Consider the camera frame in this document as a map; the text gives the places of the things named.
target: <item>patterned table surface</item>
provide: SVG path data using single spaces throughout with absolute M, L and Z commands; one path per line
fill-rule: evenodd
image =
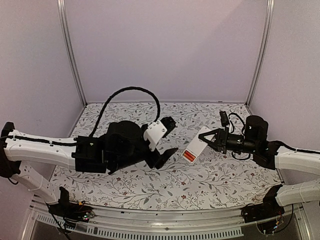
M 75 126 L 73 136 L 92 131 L 102 104 L 89 104 Z M 239 161 L 207 147 L 190 165 L 180 157 L 202 126 L 220 128 L 219 111 L 235 112 L 244 120 L 249 115 L 243 104 L 162 103 L 161 118 L 171 116 L 177 127 L 158 145 L 160 152 L 178 147 L 162 169 L 149 169 L 145 162 L 112 175 L 81 173 L 56 166 L 51 182 L 64 186 L 73 201 L 92 205 L 141 210 L 200 210 L 260 203 L 273 185 L 280 183 L 276 171 L 252 160 Z M 106 133 L 109 123 L 131 120 L 151 123 L 156 117 L 153 103 L 111 103 L 101 119 L 96 136 Z M 242 124 L 235 117 L 236 133 Z

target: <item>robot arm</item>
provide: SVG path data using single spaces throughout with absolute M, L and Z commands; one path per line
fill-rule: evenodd
M 142 127 L 131 121 L 112 122 L 107 133 L 100 137 L 51 138 L 20 132 L 12 122 L 7 122 L 0 138 L 0 177 L 25 185 L 45 201 L 50 213 L 87 222 L 94 216 L 92 208 L 71 203 L 65 188 L 46 180 L 28 162 L 112 174 L 145 160 L 150 168 L 160 169 L 178 149 L 167 149 L 160 154 L 156 146 L 175 127 L 171 117 L 164 117 Z
M 220 112 L 220 116 L 224 128 L 205 132 L 202 128 L 183 152 L 183 158 L 194 162 L 209 146 L 224 154 L 227 151 L 252 154 L 253 161 L 267 169 L 290 169 L 320 175 L 320 152 L 295 149 L 281 141 L 267 141 L 268 123 L 261 117 L 247 117 L 241 135 L 230 133 L 226 112 Z M 248 205 L 242 212 L 244 220 L 252 222 L 274 217 L 278 212 L 283 213 L 283 206 L 319 200 L 320 178 L 295 185 L 273 186 L 263 198 L 263 203 Z

